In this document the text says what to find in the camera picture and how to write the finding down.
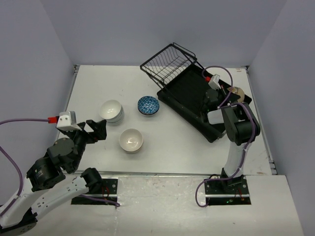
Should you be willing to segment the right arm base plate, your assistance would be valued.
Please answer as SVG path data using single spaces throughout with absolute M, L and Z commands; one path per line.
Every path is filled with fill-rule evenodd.
M 244 176 L 229 181 L 219 181 L 218 175 L 211 175 L 214 181 L 204 184 L 206 206 L 250 205 L 250 192 Z

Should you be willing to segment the light blue ribbed bowl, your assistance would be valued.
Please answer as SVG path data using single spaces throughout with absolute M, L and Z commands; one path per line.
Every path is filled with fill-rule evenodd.
M 115 118 L 112 118 L 112 119 L 107 119 L 106 121 L 109 125 L 115 126 L 115 125 L 120 124 L 123 121 L 124 116 L 125 114 L 121 113 L 119 116 L 116 116 Z
M 118 122 L 121 119 L 121 116 L 123 115 L 123 107 L 112 107 L 112 108 L 106 108 L 103 111 L 103 118 L 110 123 Z
M 108 100 L 104 102 L 99 109 L 100 117 L 107 121 L 117 120 L 122 112 L 123 107 L 117 100 Z

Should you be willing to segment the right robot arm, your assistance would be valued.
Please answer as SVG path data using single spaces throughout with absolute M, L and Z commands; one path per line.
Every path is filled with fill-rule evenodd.
M 219 108 L 223 124 L 230 141 L 227 161 L 217 178 L 210 177 L 204 184 L 224 193 L 231 193 L 244 179 L 244 164 L 247 153 L 256 137 L 260 135 L 260 124 L 245 101 L 235 101 Z

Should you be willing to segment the beige floral bowl back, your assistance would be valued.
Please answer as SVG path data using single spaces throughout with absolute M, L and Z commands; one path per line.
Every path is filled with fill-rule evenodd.
M 238 96 L 237 102 L 243 103 L 245 100 L 245 93 L 240 87 L 229 87 L 228 91 Z

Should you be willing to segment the beige leaf pattern bowl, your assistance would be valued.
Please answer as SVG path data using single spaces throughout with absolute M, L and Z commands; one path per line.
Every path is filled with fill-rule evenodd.
M 123 143 L 143 143 L 144 138 L 140 131 L 137 129 L 127 129 L 123 131 L 119 137 L 119 145 Z

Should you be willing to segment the light blue ribbed bowl back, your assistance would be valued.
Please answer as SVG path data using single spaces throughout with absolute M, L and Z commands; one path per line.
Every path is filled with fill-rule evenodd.
M 117 120 L 122 112 L 123 107 L 117 100 L 108 100 L 104 102 L 99 109 L 100 117 L 107 121 Z

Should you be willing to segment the orange flower beige bowl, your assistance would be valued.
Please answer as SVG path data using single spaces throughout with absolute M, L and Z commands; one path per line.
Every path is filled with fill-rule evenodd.
M 143 143 L 123 143 L 121 148 L 129 154 L 135 154 L 141 150 Z

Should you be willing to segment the black wire dish rack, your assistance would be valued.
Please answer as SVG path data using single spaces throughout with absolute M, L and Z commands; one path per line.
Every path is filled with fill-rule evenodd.
M 158 99 L 174 110 L 212 143 L 224 136 L 222 121 L 209 121 L 208 113 L 201 112 L 201 103 L 210 86 L 205 77 L 212 77 L 197 61 L 195 54 L 176 43 L 164 47 L 140 65 L 159 87 Z M 219 80 L 221 103 L 237 101 L 238 96 L 228 91 L 231 83 Z

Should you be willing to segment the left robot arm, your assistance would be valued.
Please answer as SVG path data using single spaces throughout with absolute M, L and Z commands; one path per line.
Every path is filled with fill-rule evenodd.
M 102 189 L 102 178 L 96 168 L 87 168 L 70 184 L 51 192 L 54 186 L 65 180 L 65 174 L 77 171 L 88 144 L 103 141 L 107 137 L 106 121 L 87 120 L 75 124 L 57 126 L 65 135 L 47 148 L 37 159 L 25 177 L 19 171 L 19 188 L 8 202 L 0 207 L 0 234 L 18 236 L 32 229 L 40 218 L 63 203 L 88 192 Z

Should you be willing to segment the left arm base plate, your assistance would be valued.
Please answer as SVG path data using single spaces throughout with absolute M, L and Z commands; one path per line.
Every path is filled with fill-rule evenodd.
M 88 192 L 85 195 L 88 198 L 78 196 L 71 200 L 71 205 L 99 205 L 99 206 L 114 206 L 118 203 L 118 178 L 103 177 L 102 184 L 99 189 Z

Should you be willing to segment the light blue ribbed bowl front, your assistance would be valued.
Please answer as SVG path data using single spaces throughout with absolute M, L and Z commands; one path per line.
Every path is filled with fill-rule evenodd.
M 123 115 L 123 107 L 112 107 L 112 108 L 106 108 L 103 111 L 103 118 L 110 123 L 118 122 L 121 119 L 121 116 Z

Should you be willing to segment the red patterned white bowl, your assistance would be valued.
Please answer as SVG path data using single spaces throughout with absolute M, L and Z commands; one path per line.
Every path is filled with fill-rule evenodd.
M 137 109 L 145 116 L 152 116 L 160 109 L 159 101 L 153 96 L 143 96 L 137 102 Z

